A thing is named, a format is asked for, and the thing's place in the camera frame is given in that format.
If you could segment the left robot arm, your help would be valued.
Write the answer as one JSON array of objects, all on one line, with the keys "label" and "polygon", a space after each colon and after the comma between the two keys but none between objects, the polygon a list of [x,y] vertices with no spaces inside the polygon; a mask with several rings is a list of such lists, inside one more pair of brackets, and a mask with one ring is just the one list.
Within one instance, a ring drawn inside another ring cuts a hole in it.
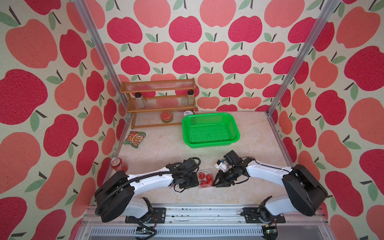
[{"label": "left robot arm", "polygon": [[120,216],[147,222],[155,210],[147,198],[137,196],[158,188],[172,187],[181,193],[197,187],[200,164],[199,158],[192,157],[146,174],[128,175],[118,171],[96,190],[95,215],[101,217],[103,223]]}]

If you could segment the green plastic basket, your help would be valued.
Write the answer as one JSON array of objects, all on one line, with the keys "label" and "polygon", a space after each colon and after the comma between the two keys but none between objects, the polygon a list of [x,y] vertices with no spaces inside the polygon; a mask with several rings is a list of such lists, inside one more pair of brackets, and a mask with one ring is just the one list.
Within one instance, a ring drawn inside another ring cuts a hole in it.
[{"label": "green plastic basket", "polygon": [[182,130],[185,144],[192,149],[228,146],[240,139],[237,123],[228,113],[184,117]]}]

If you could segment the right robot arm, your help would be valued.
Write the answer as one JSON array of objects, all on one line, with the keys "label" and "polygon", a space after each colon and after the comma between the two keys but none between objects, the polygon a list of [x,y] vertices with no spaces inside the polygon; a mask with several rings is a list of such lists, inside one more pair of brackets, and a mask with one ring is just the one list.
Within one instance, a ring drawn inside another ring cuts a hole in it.
[{"label": "right robot arm", "polygon": [[248,179],[266,180],[285,188],[285,194],[267,197],[259,204],[256,213],[248,214],[262,223],[270,224],[277,216],[292,212],[312,217],[328,196],[326,189],[303,165],[279,167],[258,162],[252,157],[239,158],[231,163],[229,170],[218,172],[213,187],[234,186],[239,177],[245,176]]}]

